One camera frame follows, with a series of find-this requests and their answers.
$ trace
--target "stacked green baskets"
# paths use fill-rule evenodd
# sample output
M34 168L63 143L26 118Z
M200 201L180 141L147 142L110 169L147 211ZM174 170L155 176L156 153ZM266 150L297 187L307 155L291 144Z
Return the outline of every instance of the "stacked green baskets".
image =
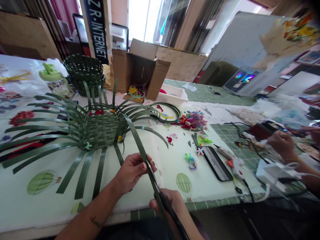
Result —
M90 93L92 87L101 86L104 83L103 67L96 58L72 54L63 61L63 65L67 69L71 83L82 97L87 96L83 81L87 83ZM94 97L98 97L97 87L94 88Z

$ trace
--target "white power strip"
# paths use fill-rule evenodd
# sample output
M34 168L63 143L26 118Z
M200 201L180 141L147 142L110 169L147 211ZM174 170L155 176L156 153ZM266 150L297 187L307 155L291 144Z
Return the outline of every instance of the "white power strip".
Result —
M256 176L265 184L269 184L272 191L275 192L285 192L286 191L286 185L282 184L278 181L279 177L289 177L282 175L282 172L285 172L282 170L280 166L280 163L272 163L272 164L266 164L264 160L260 159L258 169L256 172Z

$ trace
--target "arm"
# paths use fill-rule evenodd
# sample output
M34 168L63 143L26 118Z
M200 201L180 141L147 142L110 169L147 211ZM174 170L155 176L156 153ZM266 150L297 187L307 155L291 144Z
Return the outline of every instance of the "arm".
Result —
M155 172L156 167L152 158L148 154L147 157ZM133 189L140 177L147 173L146 170L147 166L140 153L127 156L112 181L59 233L56 239L95 239L118 200Z
M320 173L311 168L294 152L294 142L289 133L276 131L268 138L268 143L276 150L282 157L285 164L299 163L295 169L300 173L309 173L320 177ZM314 176L302 176L302 181L306 184L310 191L315 195L320 196L320 179Z
M188 237L190 240L204 240L201 234L199 233L196 225L194 224L190 213L188 212L188 209L186 205L184 204L184 201L181 197L181 194L178 191L173 191L165 188L161 188L161 191L164 193L166 198L168 199L169 203L171 203L171 206L173 210L178 215L184 229L186 230ZM154 209L159 215L159 207L157 204L157 201L155 199L152 199L149 203L149 207ZM170 214L166 212L167 219L169 221L169 225L172 229L172 232L175 234L177 239L180 239L180 234L178 232L178 229L176 228L175 223L173 222Z

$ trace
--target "scissor handle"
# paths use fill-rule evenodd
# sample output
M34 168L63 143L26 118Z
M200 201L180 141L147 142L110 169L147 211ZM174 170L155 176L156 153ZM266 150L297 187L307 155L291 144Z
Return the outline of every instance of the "scissor handle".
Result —
M183 240L189 240L189 237L188 237L188 234L187 234L186 230L184 229L184 227L183 227L178 215L173 210L171 204L168 202L166 196L163 194L163 192L160 192L159 196L160 196L161 203L162 203L162 205L164 207L164 210L166 210L170 214L170 216L172 217L174 223L176 224L176 226L178 228L178 231L179 231L182 239Z

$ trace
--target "picture frame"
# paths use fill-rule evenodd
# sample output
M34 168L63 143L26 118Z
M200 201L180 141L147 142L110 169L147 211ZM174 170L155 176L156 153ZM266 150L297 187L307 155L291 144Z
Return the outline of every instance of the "picture frame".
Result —
M320 51L309 51L306 54L299 57L297 60L299 63L307 63L307 64L320 64Z

